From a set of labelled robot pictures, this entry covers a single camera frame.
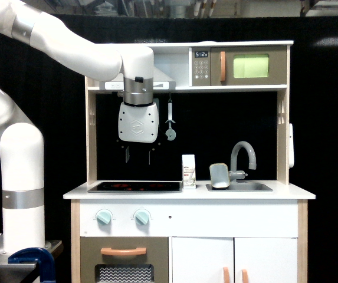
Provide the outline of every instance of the knob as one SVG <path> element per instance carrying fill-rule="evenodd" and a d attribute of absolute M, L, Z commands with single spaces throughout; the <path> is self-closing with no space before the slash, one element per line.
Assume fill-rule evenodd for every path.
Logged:
<path fill-rule="evenodd" d="M 146 225 L 149 222 L 149 212 L 145 209 L 139 209 L 134 214 L 134 221 L 139 225 Z"/>
<path fill-rule="evenodd" d="M 100 225 L 107 225 L 112 219 L 111 212 L 107 209 L 101 209 L 97 212 L 96 219 Z"/>

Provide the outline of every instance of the faucet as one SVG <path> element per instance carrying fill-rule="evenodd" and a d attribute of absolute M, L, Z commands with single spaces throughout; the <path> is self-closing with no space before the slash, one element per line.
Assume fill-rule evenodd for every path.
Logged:
<path fill-rule="evenodd" d="M 232 155 L 230 157 L 229 179 L 234 183 L 237 182 L 237 179 L 245 179 L 247 176 L 244 171 L 237 171 L 237 155 L 241 148 L 244 148 L 249 155 L 249 169 L 255 170 L 257 168 L 257 159 L 255 158 L 254 149 L 252 149 L 252 146 L 249 143 L 240 141 L 233 147 Z"/>

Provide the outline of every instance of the small carton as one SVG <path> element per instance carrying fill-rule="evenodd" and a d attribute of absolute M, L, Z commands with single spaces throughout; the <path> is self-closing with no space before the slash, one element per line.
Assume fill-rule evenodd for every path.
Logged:
<path fill-rule="evenodd" d="M 184 189 L 196 189 L 195 155 L 182 155 L 182 176 Z"/>

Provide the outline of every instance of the blue clamp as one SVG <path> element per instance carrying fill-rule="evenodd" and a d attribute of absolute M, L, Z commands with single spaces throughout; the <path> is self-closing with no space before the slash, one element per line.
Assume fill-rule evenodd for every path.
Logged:
<path fill-rule="evenodd" d="M 36 262 L 39 264 L 40 282 L 56 283 L 55 260 L 46 249 L 27 248 L 12 254 L 9 264 L 21 264 L 23 262 Z"/>

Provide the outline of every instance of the orange handle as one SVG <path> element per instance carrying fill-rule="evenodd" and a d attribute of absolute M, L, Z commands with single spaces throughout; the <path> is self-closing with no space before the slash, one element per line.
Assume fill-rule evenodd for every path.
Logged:
<path fill-rule="evenodd" d="M 249 280 L 247 278 L 247 270 L 242 269 L 242 283 L 249 283 Z"/>
<path fill-rule="evenodd" d="M 102 255 L 145 255 L 146 248 L 137 249 L 111 249 L 103 248 L 100 250 Z"/>
<path fill-rule="evenodd" d="M 225 81 L 225 76 L 226 76 L 226 73 L 227 73 L 225 51 L 220 52 L 220 59 L 221 59 L 221 79 L 220 79 L 220 81 Z"/>
<path fill-rule="evenodd" d="M 224 267 L 224 283 L 229 283 L 229 269 Z"/>

